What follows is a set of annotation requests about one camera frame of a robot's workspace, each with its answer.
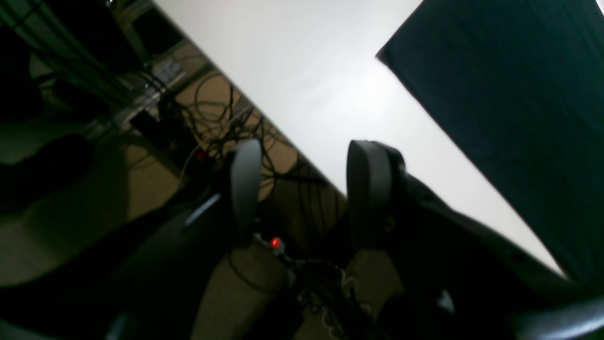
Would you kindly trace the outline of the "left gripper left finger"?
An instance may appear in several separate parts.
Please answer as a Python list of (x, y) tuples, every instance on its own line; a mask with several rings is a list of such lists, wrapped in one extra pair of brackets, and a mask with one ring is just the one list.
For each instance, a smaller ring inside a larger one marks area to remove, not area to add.
[(228, 196), (237, 227), (237, 246), (251, 242), (260, 194), (263, 153), (256, 138), (244, 140), (231, 148), (225, 159), (228, 172)]

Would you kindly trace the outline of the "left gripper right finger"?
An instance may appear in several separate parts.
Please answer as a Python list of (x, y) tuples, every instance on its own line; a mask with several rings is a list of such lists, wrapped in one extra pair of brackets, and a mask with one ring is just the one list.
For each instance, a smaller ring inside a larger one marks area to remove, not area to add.
[(350, 238), (356, 249), (380, 246), (405, 173), (405, 161), (397, 149), (376, 141), (349, 143), (346, 185)]

